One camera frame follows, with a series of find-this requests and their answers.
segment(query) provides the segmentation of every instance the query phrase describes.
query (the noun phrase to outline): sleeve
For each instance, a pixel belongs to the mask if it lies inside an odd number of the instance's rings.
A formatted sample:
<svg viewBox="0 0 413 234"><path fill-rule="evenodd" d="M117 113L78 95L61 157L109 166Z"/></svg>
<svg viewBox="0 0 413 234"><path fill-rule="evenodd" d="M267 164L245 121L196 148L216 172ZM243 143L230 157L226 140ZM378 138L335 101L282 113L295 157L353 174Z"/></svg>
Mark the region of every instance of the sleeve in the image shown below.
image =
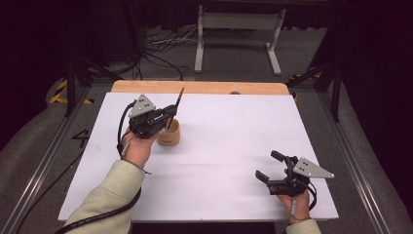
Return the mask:
<svg viewBox="0 0 413 234"><path fill-rule="evenodd" d="M145 173L132 163L116 161L105 180L86 197L66 224L114 211L128 204L138 192ZM132 209L106 219L86 224L68 233L128 233Z"/></svg>
<svg viewBox="0 0 413 234"><path fill-rule="evenodd" d="M286 234L320 234L319 226L313 219L289 225L285 229Z"/></svg>

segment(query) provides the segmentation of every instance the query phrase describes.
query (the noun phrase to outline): wooden table edge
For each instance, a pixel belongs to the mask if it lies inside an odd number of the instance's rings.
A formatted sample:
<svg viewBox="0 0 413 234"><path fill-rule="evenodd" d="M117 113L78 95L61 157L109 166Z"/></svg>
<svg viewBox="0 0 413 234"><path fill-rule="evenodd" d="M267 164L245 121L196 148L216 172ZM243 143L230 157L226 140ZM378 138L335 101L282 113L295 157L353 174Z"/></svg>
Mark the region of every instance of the wooden table edge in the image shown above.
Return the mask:
<svg viewBox="0 0 413 234"><path fill-rule="evenodd" d="M284 83L210 82L210 81L136 81L120 80L113 84L112 93L289 95Z"/></svg>

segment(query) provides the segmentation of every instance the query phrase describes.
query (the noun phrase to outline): floor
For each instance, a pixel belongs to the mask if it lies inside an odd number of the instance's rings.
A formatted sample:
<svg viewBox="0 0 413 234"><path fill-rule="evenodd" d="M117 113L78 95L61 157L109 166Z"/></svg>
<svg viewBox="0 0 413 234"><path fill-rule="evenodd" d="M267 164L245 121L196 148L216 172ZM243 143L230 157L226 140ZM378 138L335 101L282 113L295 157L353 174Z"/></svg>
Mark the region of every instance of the floor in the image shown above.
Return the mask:
<svg viewBox="0 0 413 234"><path fill-rule="evenodd" d="M190 31L194 25L181 28ZM326 29L283 30L276 47L282 75L272 72L264 45L271 38L267 31L211 31L205 41L204 67L201 74L193 72L196 36L167 52L153 55L176 66L188 66L183 80L286 82L291 75L302 74L313 57ZM164 67L143 59L140 73L122 74L127 79L173 80L179 74L174 68ZM124 63L114 63L117 69ZM46 101L52 99L61 80L50 89ZM95 78L89 88L77 87L77 108L64 117L66 104L60 100L24 126L0 153L0 227L2 233L54 233L63 223L57 215L65 192L76 172L77 162L68 167L82 152L104 95L110 92L112 81ZM297 108L306 127L319 163L335 173L328 181L331 195L339 213L338 219L320 221L323 233L413 233L412 222L387 179L366 139L354 113L345 87L340 96L340 122L332 120L328 109L331 91L316 93L314 80L290 89L297 95ZM56 178L67 172L54 184ZM37 199L26 218L24 214ZM282 233L285 221L276 222L276 233ZM267 229L248 227L253 233L267 233ZM137 233L156 233L156 227L138 226Z"/></svg>

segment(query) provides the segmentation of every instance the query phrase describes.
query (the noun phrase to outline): hand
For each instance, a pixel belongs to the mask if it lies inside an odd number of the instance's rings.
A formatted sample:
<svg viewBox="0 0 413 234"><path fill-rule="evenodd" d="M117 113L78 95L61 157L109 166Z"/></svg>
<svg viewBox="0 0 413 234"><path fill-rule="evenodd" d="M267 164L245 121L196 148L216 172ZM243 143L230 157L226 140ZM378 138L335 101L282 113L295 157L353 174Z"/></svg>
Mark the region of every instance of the hand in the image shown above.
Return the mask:
<svg viewBox="0 0 413 234"><path fill-rule="evenodd" d="M305 190L303 194L295 196L295 214L291 214L293 197L288 195L277 195L277 197L282 201L285 211L290 215L289 223L294 224L307 219L310 219L310 194L308 190Z"/></svg>
<svg viewBox="0 0 413 234"><path fill-rule="evenodd" d="M129 142L125 159L143 169L149 159L149 156L151 155L152 144L159 137L161 131L147 139L136 137L129 128L126 133L127 134L122 138L122 144L124 147Z"/></svg>

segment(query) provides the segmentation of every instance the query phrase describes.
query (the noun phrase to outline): metal stand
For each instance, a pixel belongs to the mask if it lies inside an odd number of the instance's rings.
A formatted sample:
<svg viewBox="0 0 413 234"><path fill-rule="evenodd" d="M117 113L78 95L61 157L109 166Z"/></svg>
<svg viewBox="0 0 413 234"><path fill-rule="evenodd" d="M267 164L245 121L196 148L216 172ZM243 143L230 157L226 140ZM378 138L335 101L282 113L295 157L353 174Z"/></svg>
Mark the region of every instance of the metal stand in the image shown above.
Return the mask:
<svg viewBox="0 0 413 234"><path fill-rule="evenodd" d="M198 46L195 57L195 73L203 70L204 56L204 28L237 28L237 29L261 29L273 30L273 40L266 44L268 57L275 75L281 75L279 62L274 49L279 39L282 29L285 10L281 10L278 15L258 15L258 14L227 14L227 13L206 13L203 6L200 6L198 16Z"/></svg>

